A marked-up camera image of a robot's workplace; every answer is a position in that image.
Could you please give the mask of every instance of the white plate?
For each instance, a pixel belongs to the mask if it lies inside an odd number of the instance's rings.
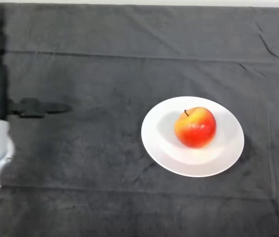
[[[193,107],[209,109],[217,124],[213,141],[204,148],[182,145],[174,134],[174,123]],[[148,154],[162,167],[185,176],[205,177],[221,173],[240,157],[244,135],[236,117],[225,107],[199,97],[176,97],[154,106],[146,115],[141,137]]]

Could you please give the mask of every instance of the white wall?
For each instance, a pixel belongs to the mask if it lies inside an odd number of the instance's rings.
[[[279,7],[279,0],[0,0],[0,2]]]

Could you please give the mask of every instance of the tablecloth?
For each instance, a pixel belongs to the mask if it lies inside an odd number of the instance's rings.
[[[279,8],[7,4],[11,116],[0,237],[279,237]],[[245,134],[238,162],[180,176],[145,151],[157,103],[199,96]]]

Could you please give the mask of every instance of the red apple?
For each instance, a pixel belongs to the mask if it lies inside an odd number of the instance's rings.
[[[213,140],[216,120],[208,109],[195,107],[184,111],[175,122],[174,132],[183,145],[201,148]]]

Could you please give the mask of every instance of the table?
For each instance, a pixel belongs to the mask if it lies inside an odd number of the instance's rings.
[[[14,100],[71,105],[10,117],[0,237],[279,237],[279,9],[7,4]],[[157,165],[146,113],[211,99],[245,133],[238,162],[207,178]]]

